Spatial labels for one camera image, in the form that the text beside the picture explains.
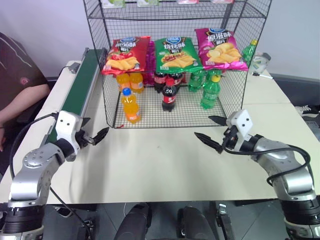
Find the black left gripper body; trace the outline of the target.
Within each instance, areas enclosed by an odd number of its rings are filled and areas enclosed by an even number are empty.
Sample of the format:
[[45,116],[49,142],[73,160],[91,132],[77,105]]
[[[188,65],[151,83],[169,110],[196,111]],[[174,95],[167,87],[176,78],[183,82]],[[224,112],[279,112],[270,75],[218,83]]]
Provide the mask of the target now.
[[95,145],[95,141],[92,137],[87,135],[87,132],[83,129],[75,133],[75,140],[78,143],[80,149],[87,147],[88,145]]

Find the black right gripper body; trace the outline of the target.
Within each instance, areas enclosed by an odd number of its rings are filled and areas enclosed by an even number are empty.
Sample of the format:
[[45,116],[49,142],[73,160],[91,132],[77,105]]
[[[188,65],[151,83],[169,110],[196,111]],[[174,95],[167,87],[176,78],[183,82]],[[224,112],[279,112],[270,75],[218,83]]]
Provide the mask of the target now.
[[229,149],[229,150],[234,150],[235,146],[237,144],[238,141],[238,129],[236,126],[232,126],[231,128],[227,128],[225,130],[225,132],[223,133],[224,138],[222,141],[222,148],[225,149]]

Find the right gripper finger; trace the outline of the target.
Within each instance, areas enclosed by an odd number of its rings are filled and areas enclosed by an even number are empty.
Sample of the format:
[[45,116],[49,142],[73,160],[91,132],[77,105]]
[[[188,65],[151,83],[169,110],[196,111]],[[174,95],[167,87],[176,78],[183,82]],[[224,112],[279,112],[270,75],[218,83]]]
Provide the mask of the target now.
[[221,154],[223,151],[222,145],[220,145],[218,142],[212,140],[209,136],[199,133],[199,132],[194,132],[194,135],[205,145],[209,146],[210,148],[214,149],[217,153]]
[[208,118],[220,126],[227,126],[227,118],[226,117],[222,117],[222,116],[218,116],[218,115],[211,115]]

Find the person's hand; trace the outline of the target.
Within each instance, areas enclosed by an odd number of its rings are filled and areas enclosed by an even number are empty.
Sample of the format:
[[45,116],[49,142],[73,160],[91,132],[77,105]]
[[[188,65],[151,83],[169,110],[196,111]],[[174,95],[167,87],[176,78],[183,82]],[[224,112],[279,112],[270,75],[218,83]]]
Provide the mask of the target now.
[[5,127],[4,125],[1,123],[0,124],[0,151],[3,152],[4,151],[4,143],[6,141],[6,137],[5,137]]

